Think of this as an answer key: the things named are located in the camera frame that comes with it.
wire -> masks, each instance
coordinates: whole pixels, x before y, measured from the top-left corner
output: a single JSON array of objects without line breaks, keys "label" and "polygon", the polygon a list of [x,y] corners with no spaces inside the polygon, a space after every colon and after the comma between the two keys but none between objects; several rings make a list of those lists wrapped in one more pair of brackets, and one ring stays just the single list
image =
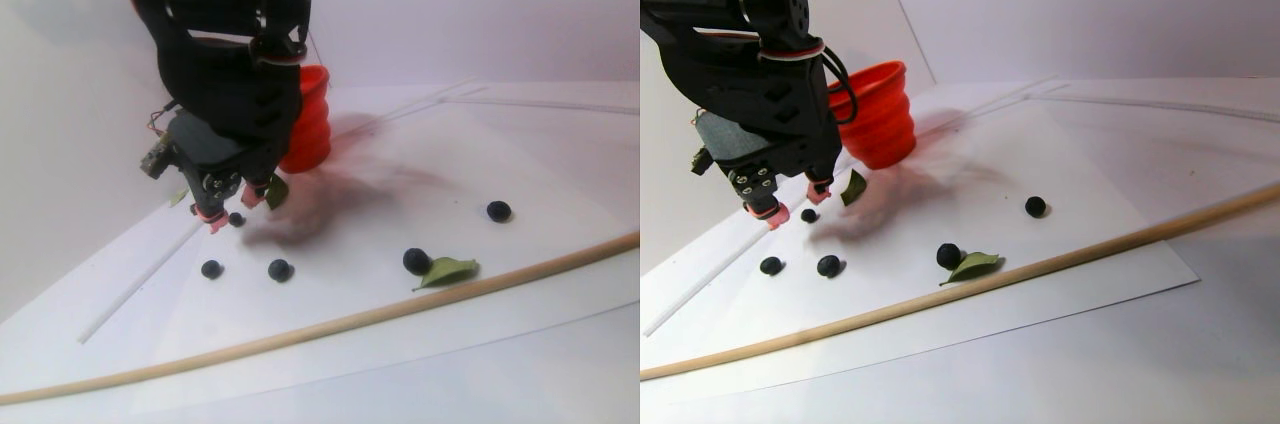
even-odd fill
[{"label": "wire", "polygon": [[150,129],[151,132],[155,132],[156,136],[164,136],[164,131],[160,131],[159,128],[156,128],[156,120],[160,119],[160,117],[164,117],[164,113],[169,111],[175,105],[178,105],[178,100],[173,99],[173,100],[169,101],[169,104],[165,104],[164,108],[160,108],[160,110],[156,110],[155,113],[151,113],[151,119],[147,120],[147,129]]},{"label": "wire", "polygon": [[[845,63],[831,49],[827,49],[824,54],[822,58],[823,67],[827,67],[836,76],[837,81],[840,81],[840,87],[844,87],[845,92],[849,92],[849,104],[852,110],[850,110],[849,117],[845,119],[836,118],[836,124],[844,126],[858,118],[858,96],[854,95],[854,86],[849,83],[849,70],[845,69]],[[836,87],[832,92],[840,90],[840,87]]]}]

blueberry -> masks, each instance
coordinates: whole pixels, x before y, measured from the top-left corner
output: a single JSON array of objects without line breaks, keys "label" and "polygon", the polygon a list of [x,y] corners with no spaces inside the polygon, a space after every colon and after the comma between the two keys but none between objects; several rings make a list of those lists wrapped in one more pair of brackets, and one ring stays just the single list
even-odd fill
[{"label": "blueberry", "polygon": [[218,264],[218,261],[212,259],[206,260],[205,265],[201,265],[200,268],[200,274],[210,279],[216,279],[223,275],[223,265]]},{"label": "blueberry", "polygon": [[293,266],[284,259],[276,259],[266,266],[266,275],[270,275],[275,282],[284,282],[293,277]]},{"label": "blueberry", "polygon": [[947,242],[938,246],[938,265],[947,270],[955,270],[960,265],[960,260],[964,255],[960,252],[960,247]]},{"label": "blueberry", "polygon": [[493,219],[493,222],[506,222],[507,219],[511,219],[511,206],[503,201],[489,202],[489,206],[485,208],[485,213],[489,214],[489,219]]},{"label": "blueberry", "polygon": [[765,273],[765,274],[769,274],[769,275],[781,273],[782,272],[782,259],[777,259],[774,256],[764,257],[764,260],[760,261],[760,272]]},{"label": "blueberry", "polygon": [[827,255],[818,259],[818,274],[829,279],[837,277],[841,270],[844,269],[841,268],[840,257]]},{"label": "blueberry", "polygon": [[425,251],[417,247],[404,251],[404,269],[413,275],[422,275],[431,272],[431,259]]},{"label": "blueberry", "polygon": [[1041,199],[1041,196],[1030,196],[1027,200],[1027,205],[1024,205],[1023,208],[1027,209],[1027,214],[1030,214],[1030,216],[1039,219],[1044,216],[1046,206],[1047,205],[1044,204],[1044,200]]}]

white cable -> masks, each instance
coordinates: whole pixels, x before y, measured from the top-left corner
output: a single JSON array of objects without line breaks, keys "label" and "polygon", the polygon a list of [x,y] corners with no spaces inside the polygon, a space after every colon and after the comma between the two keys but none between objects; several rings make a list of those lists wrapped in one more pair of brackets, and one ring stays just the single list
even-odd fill
[{"label": "white cable", "polygon": [[658,318],[654,319],[653,323],[649,323],[649,325],[644,328],[644,337],[649,337],[650,334],[653,334],[654,330],[658,330],[658,328],[662,327],[662,324],[666,324],[667,319],[671,319],[671,316],[676,315],[676,311],[684,307],[685,304],[689,304],[689,301],[694,300],[694,296],[701,292],[703,287],[707,287],[707,284],[716,281],[716,278],[719,277],[719,274],[724,272],[724,269],[728,269],[731,264],[737,261],[737,257],[741,257],[742,254],[746,252],[746,250],[751,249],[751,246],[759,242],[760,238],[763,238],[764,234],[768,232],[769,228],[767,225],[763,225],[762,223],[762,225],[759,225],[759,228],[750,237],[742,241],[741,246],[739,246],[735,251],[732,251],[731,255],[727,255],[719,264],[716,265],[714,269],[712,269],[712,272],[707,273],[707,275],[699,279],[699,282],[694,283],[687,289],[685,289],[685,293],[680,295],[680,298],[676,300],[675,304],[667,306],[667,310],[662,311],[662,314],[658,315]]},{"label": "white cable", "polygon": [[1092,102],[1092,104],[1112,104],[1112,105],[1129,105],[1129,108],[1156,108],[1156,109],[1169,109],[1169,110],[1188,110],[1207,114],[1217,114],[1217,117],[1238,117],[1242,119],[1262,120],[1271,123],[1280,123],[1280,114],[1266,113],[1261,110],[1244,110],[1244,109],[1230,109],[1221,108],[1220,105],[1210,104],[1193,104],[1193,102],[1170,102],[1164,100],[1144,100],[1144,99],[1097,99],[1096,96],[1084,95],[1070,95],[1070,94],[1043,94],[1027,95],[1028,99],[1038,100],[1059,100],[1070,102]]},{"label": "white cable", "polygon": [[[439,90],[436,90],[436,91],[434,91],[434,92],[431,92],[429,95],[425,95],[421,99],[410,100],[410,101],[407,101],[404,104],[401,104],[397,109],[392,109],[388,113],[384,113],[383,117],[375,117],[370,122],[366,122],[364,124],[356,126],[355,128],[351,128],[348,131],[342,131],[340,133],[337,133],[333,137],[330,137],[330,140],[338,140],[338,137],[340,137],[340,136],[347,136],[348,133],[365,131],[365,128],[367,128],[367,127],[370,127],[372,124],[376,124],[376,123],[380,123],[380,122],[384,122],[384,120],[388,120],[388,119],[397,118],[397,117],[393,117],[393,115],[397,114],[397,113],[399,113],[401,110],[404,110],[406,108],[411,108],[415,104],[421,104],[421,102],[425,102],[425,101],[429,101],[429,100],[433,100],[433,99],[439,99],[440,95],[443,95],[444,92],[448,92],[448,91],[452,91],[454,88],[458,88],[458,87],[461,87],[463,85],[467,85],[468,82],[475,81],[475,79],[476,79],[475,77],[467,77],[467,78],[463,78],[462,81],[454,82],[453,85],[444,86],[443,88],[439,88]],[[435,105],[435,104],[439,104],[439,102],[434,102],[434,104],[430,104],[428,106],[430,108],[431,105]],[[422,109],[413,109],[413,110],[411,110],[411,113],[416,111],[416,110],[422,110]]]},{"label": "white cable", "polygon": [[[978,114],[978,111],[980,111],[983,108],[988,108],[989,105],[998,104],[1000,101],[1002,101],[1005,99],[1011,99],[1018,92],[1023,92],[1023,91],[1029,90],[1032,87],[1036,87],[1038,85],[1043,85],[1044,82],[1052,81],[1057,76],[1041,77],[1037,81],[1032,81],[1032,85],[1025,85],[1025,86],[1018,87],[1015,90],[1011,90],[1009,92],[1001,94],[1001,95],[996,96],[996,99],[991,99],[991,100],[988,100],[988,101],[978,105],[978,108],[973,108],[973,109],[966,110],[965,113],[961,113],[960,117],[951,118],[950,120],[943,122],[943,123],[941,123],[938,126],[934,126],[933,128],[931,128],[928,131],[923,131],[923,132],[916,133],[916,137],[928,136],[929,133],[933,133],[934,131],[938,131],[938,129],[942,129],[942,128],[945,128],[947,126],[951,126],[951,123],[954,123],[956,120],[970,118],[970,117],[975,117],[975,114]],[[1061,88],[1061,86],[1053,87],[1053,90],[1057,90],[1057,88]]]},{"label": "white cable", "polygon": [[140,274],[138,278],[134,279],[132,284],[129,284],[128,289],[116,296],[115,301],[111,301],[111,305],[108,306],[108,309],[102,311],[102,314],[99,315],[97,319],[95,319],[93,323],[84,329],[83,333],[81,333],[81,337],[77,338],[77,341],[79,341],[79,343],[83,343],[87,342],[90,337],[93,337],[93,333],[96,333],[97,329],[102,327],[102,324],[106,324],[106,320],[111,319],[111,316],[115,315],[115,311],[120,310],[120,307],[124,306],[124,302],[128,302],[128,300],[133,297],[133,295],[137,293],[138,289],[142,288],[142,284],[147,283],[147,279],[151,279],[151,275],[155,275],[155,273],[160,270],[161,266],[164,266],[164,263],[168,263],[174,254],[178,254],[178,250],[182,249],[182,246],[187,245],[187,241],[191,240],[191,236],[196,236],[196,231],[200,231],[201,227],[205,227],[205,223],[198,220],[195,224],[192,224],[191,229],[183,233],[180,240],[175,241],[174,245],[169,247],[169,250],[161,254],[160,259],[156,259],[155,264],[151,264],[151,268],[148,268],[146,273]]},{"label": "white cable", "polygon": [[609,114],[627,114],[627,117],[640,117],[640,109],[608,108],[608,105],[559,102],[559,101],[549,101],[549,100],[524,100],[524,99],[443,99],[442,101],[443,102],[452,102],[452,104],[511,105],[512,108],[544,108],[544,109],[590,110],[590,111],[609,113]]}]

green leaf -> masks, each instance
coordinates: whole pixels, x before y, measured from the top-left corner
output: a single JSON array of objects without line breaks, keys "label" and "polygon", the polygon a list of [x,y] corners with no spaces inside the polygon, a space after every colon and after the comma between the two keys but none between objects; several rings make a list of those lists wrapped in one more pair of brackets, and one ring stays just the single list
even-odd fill
[{"label": "green leaf", "polygon": [[453,257],[436,257],[431,260],[431,270],[422,274],[422,283],[413,288],[452,284],[471,278],[480,272],[480,263],[475,259],[457,260]]},{"label": "green leaf", "polygon": [[183,199],[187,199],[187,192],[189,191],[191,191],[189,188],[183,187],[180,191],[178,191],[178,193],[174,193],[173,197],[169,197],[169,206],[173,208],[179,202],[182,202]]},{"label": "green leaf", "polygon": [[863,196],[863,191],[867,190],[867,181],[864,181],[863,174],[858,170],[849,169],[849,187],[845,187],[844,192],[840,192],[840,200],[845,202],[847,208],[850,204]]},{"label": "green leaf", "polygon": [[271,174],[271,181],[266,183],[266,206],[271,210],[284,204],[289,196],[289,186],[278,174]]},{"label": "green leaf", "polygon": [[1000,268],[1000,255],[983,254],[983,252],[969,252],[956,266],[956,270],[951,272],[951,277],[946,282],[940,282],[938,286],[952,283],[956,281],[973,279],[979,275],[987,275]]}]

cable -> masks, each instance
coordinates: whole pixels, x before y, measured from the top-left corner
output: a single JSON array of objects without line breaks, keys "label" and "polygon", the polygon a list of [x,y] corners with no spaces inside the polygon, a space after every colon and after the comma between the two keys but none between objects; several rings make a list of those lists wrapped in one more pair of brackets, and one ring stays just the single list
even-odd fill
[{"label": "cable", "polygon": [[840,81],[840,87],[844,87],[845,92],[849,92],[849,104],[852,110],[849,113],[849,118],[836,118],[836,124],[844,126],[858,118],[858,96],[854,95],[854,86],[849,83],[849,72],[845,69],[845,63],[841,61],[840,56],[837,56],[836,53],[832,53],[831,49],[826,49],[824,54],[826,55],[822,58],[823,67],[827,67],[827,69],[836,76],[837,81]]},{"label": "cable", "polygon": [[151,119],[147,120],[147,128],[151,132],[155,132],[156,136],[164,136],[164,131],[160,131],[159,128],[156,128],[156,119],[159,119],[160,117],[164,117],[164,113],[169,111],[175,105],[178,105],[178,100],[173,99],[173,100],[169,101],[169,104],[165,104],[164,108],[160,108],[160,110],[156,110],[155,113],[151,113]]},{"label": "cable", "polygon": [[1280,123],[1280,117],[1277,117],[1277,114],[1260,111],[1260,110],[1230,109],[1230,108],[1221,108],[1220,105],[1196,104],[1196,102],[1172,102],[1164,100],[1144,100],[1144,99],[1098,99],[1097,96],[1048,94],[1048,92],[1052,92],[1052,90],[1041,94],[1028,94],[1027,99],[1057,100],[1057,101],[1088,102],[1088,104],[1129,105],[1129,108],[1185,110],[1185,111],[1197,111],[1206,114],[1217,114],[1217,117],[1235,117],[1249,120]]}]

